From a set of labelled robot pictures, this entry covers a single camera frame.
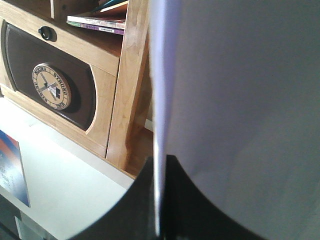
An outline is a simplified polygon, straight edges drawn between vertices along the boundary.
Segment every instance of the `wooden shelf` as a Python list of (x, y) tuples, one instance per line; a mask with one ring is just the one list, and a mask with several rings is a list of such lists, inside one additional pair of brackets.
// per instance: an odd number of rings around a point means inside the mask
[[(52, 24), (53, 26), (72, 34), (75, 38), (88, 42), (89, 44), (96, 46), (116, 57), (120, 57), (121, 55), (123, 36), (107, 32), (77, 28), (68, 25), (66, 21), (56, 21), (55, 19), (51, 18), (49, 0), (1, 0), (0, 12), (2, 10), (5, 11), (8, 8), (11, 9), (10, 14), (13, 14), (13, 16), (25, 16), (26, 18), (28, 18), (30, 15), (36, 16), (37, 18), (40, 18)], [(22, 19), (25, 19), (25, 17), (18, 18), (18, 20), (21, 21), (22, 26), (28, 24), (28, 22), (22, 21)]]
[[(4, 61), (0, 59), (0, 86), (4, 96), (25, 111), (104, 161), (136, 176), (145, 158), (153, 152), (153, 133), (144, 128), (151, 100), (149, 1), (129, 1), (124, 36), (66, 23), (67, 13), (87, 12), (92, 8), (86, 6), (95, 2), (97, 0), (0, 0), (1, 26), (12, 24), (41, 41), (45, 40), (38, 29), (48, 26), (54, 30), (56, 39), (45, 41), (47, 44), (90, 66), (97, 99), (94, 118), (87, 130), (72, 126), (50, 109), (15, 91), (6, 70), (5, 56)], [(53, 11), (53, 6), (60, 11)]]

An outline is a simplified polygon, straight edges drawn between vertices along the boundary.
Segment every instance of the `circular badge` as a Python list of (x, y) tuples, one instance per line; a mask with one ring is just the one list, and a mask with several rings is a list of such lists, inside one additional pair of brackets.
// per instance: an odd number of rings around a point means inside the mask
[(54, 109), (66, 109), (71, 103), (70, 86), (64, 75), (47, 63), (34, 67), (32, 80), (42, 100)]

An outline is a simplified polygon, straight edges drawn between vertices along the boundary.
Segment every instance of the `wooden frame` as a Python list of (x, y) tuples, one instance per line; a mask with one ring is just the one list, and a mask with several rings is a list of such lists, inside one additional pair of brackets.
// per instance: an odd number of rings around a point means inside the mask
[(106, 153), (106, 159), (120, 169), (126, 168), (133, 147), (134, 121), (148, 55), (148, 11), (147, 0), (131, 0), (128, 4), (127, 32), (123, 38)]

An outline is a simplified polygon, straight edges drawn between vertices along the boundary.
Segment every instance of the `poster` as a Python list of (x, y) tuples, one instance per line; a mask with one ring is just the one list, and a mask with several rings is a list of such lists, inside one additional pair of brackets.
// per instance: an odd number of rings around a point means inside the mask
[(1, 130), (0, 186), (30, 207), (19, 143)]

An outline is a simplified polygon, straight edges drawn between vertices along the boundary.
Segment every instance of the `drawer knob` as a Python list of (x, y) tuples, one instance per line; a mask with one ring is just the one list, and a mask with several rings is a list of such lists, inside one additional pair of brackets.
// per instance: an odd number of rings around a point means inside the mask
[(40, 33), (41, 37), (46, 40), (52, 40), (53, 34), (51, 31), (51, 28), (48, 26), (42, 26), (41, 28), (39, 28), (38, 33)]

